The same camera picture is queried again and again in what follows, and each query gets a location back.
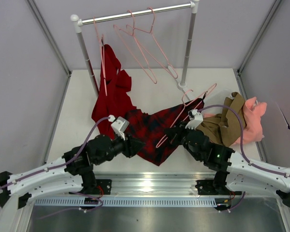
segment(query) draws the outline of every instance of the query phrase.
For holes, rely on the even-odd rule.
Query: pink hanger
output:
[[[104,46],[101,43],[101,40],[104,41],[104,35],[102,34],[101,40],[99,38],[99,33],[98,33],[98,28],[96,25],[96,21],[95,18],[93,17],[93,24],[95,25],[95,30],[96,30],[96,34],[97,34],[97,39],[99,42],[99,49],[100,49],[100,55],[101,55],[101,65],[102,65],[102,72],[103,72],[103,78],[104,78],[104,89],[105,89],[105,95],[107,96],[107,89],[106,89],[106,77],[105,77],[105,59],[104,59]]]
[[[172,125],[170,126],[170,128],[171,127],[173,127],[174,126],[174,124],[176,123],[176,121],[178,120],[178,118],[181,116],[181,114],[183,113],[183,111],[185,110],[185,108],[186,108],[186,106],[189,106],[189,105],[191,105],[192,103],[194,103],[198,98],[200,98],[201,96],[204,96],[204,94],[206,94],[206,97],[208,96],[208,95],[210,95],[212,92],[213,92],[213,90],[216,88],[216,86],[217,86],[217,83],[214,83],[210,88],[208,88],[208,90],[207,91],[204,91],[203,93],[201,93],[198,97],[196,97],[194,100],[192,100],[191,102],[189,102],[188,104],[186,104],[186,103],[184,103],[184,97],[186,96],[186,94],[187,93],[189,93],[190,91],[192,91],[193,92],[193,90],[192,89],[189,89],[188,91],[186,91],[185,93],[184,93],[184,95],[182,96],[182,103],[183,103],[183,105],[184,105],[184,108],[182,109],[182,111],[179,113],[179,115],[176,117],[176,119],[174,120],[174,122],[172,123]],[[201,104],[201,102],[202,101],[200,101],[193,109],[196,109],[200,104]],[[167,140],[168,138],[166,138],[166,135],[164,135],[161,139],[160,139],[160,141],[157,143],[157,145],[156,145],[156,148],[159,148],[166,140]]]
[[[149,67],[149,63],[148,63],[148,61],[147,61],[147,59],[146,59],[146,57],[145,57],[145,55],[144,55],[142,49],[140,48],[139,44],[137,43],[137,41],[136,41],[136,44],[137,44],[137,46],[139,47],[139,49],[140,49],[140,51],[141,51],[141,53],[142,53],[142,55],[143,55],[143,57],[144,57],[144,59],[145,59],[145,61],[146,61],[146,63],[147,63],[147,68],[150,70],[152,76],[150,76],[150,74],[146,71],[146,69],[141,65],[141,63],[139,62],[139,60],[138,60],[138,59],[136,58],[136,56],[132,53],[132,51],[129,49],[129,46],[126,44],[126,42],[124,41],[124,39],[122,38],[122,36],[121,36],[120,33],[119,33],[119,31],[123,31],[124,33],[126,33],[126,34],[128,34],[128,35],[134,37],[134,24],[135,24],[134,16],[133,16],[133,14],[132,14],[131,11],[128,11],[128,12],[131,13],[131,16],[132,16],[132,18],[133,18],[133,29],[132,29],[132,33],[130,34],[128,31],[125,31],[124,29],[121,29],[119,26],[117,26],[117,25],[115,25],[115,24],[114,24],[114,30],[115,30],[116,34],[119,36],[119,38],[121,39],[121,41],[123,42],[123,44],[125,45],[125,47],[127,48],[127,50],[128,50],[128,51],[130,52],[130,54],[133,56],[133,58],[135,59],[135,61],[136,61],[136,62],[141,66],[141,68],[144,70],[144,72],[147,74],[147,76],[148,76],[148,77],[149,77],[149,78],[150,78],[150,79],[151,79],[151,80],[156,84],[156,83],[157,83],[156,76],[155,76],[155,74],[153,73],[153,71],[151,70],[151,68]]]
[[[133,38],[134,38],[134,40],[136,41],[136,43],[138,44],[138,46],[139,46],[139,48],[140,47],[142,47],[165,71],[167,71],[174,79],[177,79],[178,78],[178,74],[177,74],[177,72],[176,72],[176,70],[174,69],[174,67],[172,66],[172,64],[170,64],[170,62],[169,62],[169,59],[167,58],[167,56],[165,55],[165,53],[163,52],[163,50],[162,50],[162,48],[160,47],[160,45],[159,45],[159,43],[158,43],[158,41],[156,40],[156,38],[155,38],[155,36],[154,36],[154,34],[153,34],[153,27],[154,27],[154,23],[155,23],[155,20],[156,20],[156,14],[155,14],[155,12],[154,12],[154,10],[151,8],[151,7],[148,7],[148,9],[150,9],[151,11],[152,11],[152,13],[153,13],[153,15],[154,15],[154,19],[153,19],[153,22],[152,22],[152,24],[151,24],[151,28],[150,28],[150,31],[146,31],[146,30],[143,30],[143,29],[140,29],[140,28],[136,28],[135,26],[134,26],[134,21],[133,21],[133,28],[132,28],[132,26],[131,25],[126,25],[126,28],[128,28],[128,27],[130,27],[130,28],[132,28],[132,34],[130,34],[130,36],[132,36]],[[163,54],[163,56],[164,56],[164,58],[166,59],[166,61],[167,61],[167,64],[168,64],[168,67],[171,67],[172,69],[173,69],[173,71],[176,73],[176,76],[174,76],[173,75],[173,73],[169,70],[169,68],[165,68],[164,67],[164,65],[163,64],[161,64],[161,62],[159,62],[152,54],[150,54],[150,52],[141,44],[141,42],[139,42],[139,40],[136,38],[136,36],[135,36],[135,34],[134,34],[134,30],[139,30],[139,31],[143,31],[143,32],[145,32],[145,33],[148,33],[148,34],[150,34],[152,37],[153,37],[153,39],[154,39],[154,41],[155,41],[155,43],[156,43],[156,45],[158,46],[158,48],[159,48],[159,50],[161,51],[161,53]]]

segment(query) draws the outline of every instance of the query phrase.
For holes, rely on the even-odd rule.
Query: white rod end cap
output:
[[[72,21],[72,22],[77,22],[78,20],[79,20],[79,17],[78,17],[78,15],[71,15],[71,17],[70,17],[70,20]]]

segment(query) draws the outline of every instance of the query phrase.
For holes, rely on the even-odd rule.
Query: white cable clip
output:
[[[190,121],[185,126],[186,129],[195,130],[203,122],[203,116],[198,110],[190,110],[188,116]]]
[[[123,117],[118,117],[115,122],[111,124],[111,127],[116,135],[126,140],[125,130],[129,125],[129,121],[125,120]]]
[[[115,116],[114,115],[109,115],[109,119],[108,119],[108,121],[109,122],[114,122],[115,121]]]

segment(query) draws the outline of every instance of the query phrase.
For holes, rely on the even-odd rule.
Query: metal rod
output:
[[[278,8],[280,7],[281,3],[284,0],[276,0],[272,6],[272,8],[270,9],[268,15],[266,16],[260,30],[258,31],[258,34],[255,38],[255,40],[253,41],[252,45],[250,46],[250,49],[248,50],[244,61],[242,62],[239,70],[238,70],[238,74],[241,75],[247,62],[250,60],[251,56],[253,55],[254,51],[256,50],[259,42],[261,41],[266,29],[268,28],[268,26],[270,25],[271,21],[273,20],[274,16],[276,15]]]
[[[89,75],[90,75],[90,79],[92,81],[93,88],[94,88],[94,90],[96,92],[96,95],[98,96],[99,95],[99,88],[98,88],[98,85],[97,85],[95,74],[93,73],[93,69],[92,69],[92,66],[91,66],[91,62],[90,62],[90,59],[89,59],[89,55],[88,55],[88,52],[87,52],[87,49],[86,49],[86,45],[85,45],[85,41],[84,41],[84,37],[83,37],[82,32],[77,33],[77,38],[78,38],[79,44],[81,45],[81,48],[82,48],[83,56],[84,56],[84,59],[85,59],[85,62],[86,62],[86,66],[87,66],[87,69],[88,69],[88,72],[89,72]]]
[[[190,8],[193,7],[194,3],[186,3],[186,4],[181,4],[181,5],[176,5],[176,6],[167,6],[167,7],[162,7],[162,8],[157,8],[153,9],[155,13],[159,12],[165,12],[165,11],[173,11],[173,10],[178,10],[178,9],[185,9],[185,8]],[[148,15],[152,14],[151,10],[144,10],[144,11],[137,11],[137,12],[132,12],[133,16],[140,16],[140,15]],[[116,19],[121,19],[121,18],[129,18],[131,17],[130,13],[124,13],[124,14],[116,14],[116,15],[111,15],[111,16],[105,16],[105,17],[100,17],[100,18],[95,18],[96,23],[101,23],[101,22],[106,22],[106,21],[111,21],[111,20],[116,20]],[[81,23],[78,24],[78,26],[83,26],[83,25],[88,25],[93,23],[93,18],[90,19],[84,19],[81,20]]]
[[[60,100],[59,107],[58,107],[58,111],[57,111],[57,114],[56,114],[56,118],[55,118],[55,121],[54,121],[54,124],[53,124],[53,127],[52,127],[52,132],[51,132],[51,134],[49,136],[47,147],[46,147],[46,150],[44,152],[44,158],[43,158],[42,162],[40,162],[40,165],[44,165],[44,164],[47,163],[49,152],[50,152],[50,148],[52,147],[52,143],[53,143],[53,139],[54,139],[54,136],[55,136],[56,128],[57,128],[57,125],[58,125],[58,122],[59,122],[61,109],[62,109],[62,106],[63,106],[63,103],[64,103],[64,99],[66,97],[66,93],[68,91],[68,86],[69,86],[70,80],[71,80],[71,77],[69,77],[67,79],[67,82],[65,84],[64,91],[62,93],[61,100]]]
[[[47,27],[38,6],[36,5],[34,0],[26,0],[29,8],[31,9],[33,15],[35,16],[35,18],[37,19],[38,24],[40,25],[40,28],[43,32],[43,34],[45,35],[49,45],[52,47],[56,57],[58,58],[62,68],[64,69],[65,73],[70,76],[71,71],[69,70],[69,67],[65,61],[65,59],[63,58],[62,53],[60,52],[58,45],[56,44],[52,34],[50,33],[49,28]]]
[[[193,29],[194,29],[194,23],[195,23],[196,15],[197,15],[196,13],[192,12],[191,13],[191,17],[190,17],[190,26],[189,26],[188,40],[187,40],[187,45],[186,45],[184,67],[183,67],[183,72],[182,72],[182,79],[180,81],[180,86],[185,86],[186,85],[186,75],[187,75],[189,55],[190,55],[191,42],[192,42]]]

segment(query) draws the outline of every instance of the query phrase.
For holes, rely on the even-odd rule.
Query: plaid fabric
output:
[[[197,99],[193,104],[186,107],[176,124],[183,121],[188,115],[188,111],[192,110],[200,101],[202,101],[202,99]],[[171,126],[183,107],[183,104],[177,105],[169,109],[161,110],[153,115],[142,113],[139,109],[131,110],[126,113],[125,119],[128,120],[130,124],[125,132],[130,133],[133,137],[146,143],[144,148],[138,152],[140,157],[160,166],[173,153],[177,146],[171,145],[169,140],[165,141],[159,148],[156,148],[156,145],[165,135],[164,129]],[[203,107],[204,103],[202,102],[198,106],[198,109]]]

